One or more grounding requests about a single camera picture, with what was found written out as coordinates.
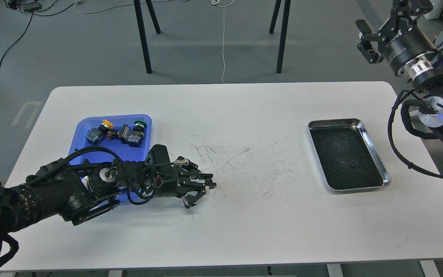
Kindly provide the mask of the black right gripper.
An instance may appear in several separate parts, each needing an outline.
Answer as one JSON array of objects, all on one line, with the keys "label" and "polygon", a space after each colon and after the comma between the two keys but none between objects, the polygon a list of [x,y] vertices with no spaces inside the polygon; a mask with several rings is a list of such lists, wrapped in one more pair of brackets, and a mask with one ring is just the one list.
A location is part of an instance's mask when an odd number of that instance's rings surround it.
[{"label": "black right gripper", "polygon": [[[438,51],[411,17],[432,10],[429,0],[393,0],[390,17],[378,34],[373,33],[364,19],[355,21],[360,36],[357,49],[369,64],[387,62],[396,77],[430,74],[434,70],[432,60]],[[378,52],[372,42],[377,42]]]}]

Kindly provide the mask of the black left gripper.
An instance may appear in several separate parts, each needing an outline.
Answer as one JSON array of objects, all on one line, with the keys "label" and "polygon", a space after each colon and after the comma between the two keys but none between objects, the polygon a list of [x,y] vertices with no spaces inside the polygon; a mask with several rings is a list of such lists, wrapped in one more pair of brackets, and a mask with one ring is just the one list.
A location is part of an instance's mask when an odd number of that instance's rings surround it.
[{"label": "black left gripper", "polygon": [[186,209],[196,206],[197,201],[209,189],[216,188],[213,174],[203,173],[188,158],[172,162],[154,162],[145,167],[153,176],[151,197],[177,197]]}]

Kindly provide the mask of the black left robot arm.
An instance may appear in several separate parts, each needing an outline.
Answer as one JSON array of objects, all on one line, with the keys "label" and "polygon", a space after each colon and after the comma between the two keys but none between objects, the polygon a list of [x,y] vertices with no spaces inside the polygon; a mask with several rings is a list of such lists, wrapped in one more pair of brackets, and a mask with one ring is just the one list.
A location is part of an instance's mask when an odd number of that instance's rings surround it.
[{"label": "black left robot arm", "polygon": [[19,250],[12,232],[54,215],[82,224],[116,208],[122,192],[133,205],[177,197],[189,209],[216,188],[212,178],[187,158],[170,161],[162,144],[155,144],[143,161],[122,160],[105,147],[76,149],[18,186],[5,188],[0,182],[0,268]]}]

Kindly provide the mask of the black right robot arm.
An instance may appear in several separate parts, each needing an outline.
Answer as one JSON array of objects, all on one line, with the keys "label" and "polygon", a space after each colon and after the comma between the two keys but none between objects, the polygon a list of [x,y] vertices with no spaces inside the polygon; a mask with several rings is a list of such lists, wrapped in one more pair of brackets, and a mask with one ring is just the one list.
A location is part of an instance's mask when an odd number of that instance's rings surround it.
[{"label": "black right robot arm", "polygon": [[395,155],[421,174],[443,179],[406,159],[393,141],[392,124],[397,109],[406,131],[424,140],[443,143],[443,56],[417,26],[417,17],[433,10],[428,0],[394,0],[390,16],[378,33],[365,20],[355,22],[360,42],[357,49],[370,64],[386,61],[395,76],[407,75],[411,90],[396,98],[387,123],[387,136]]}]

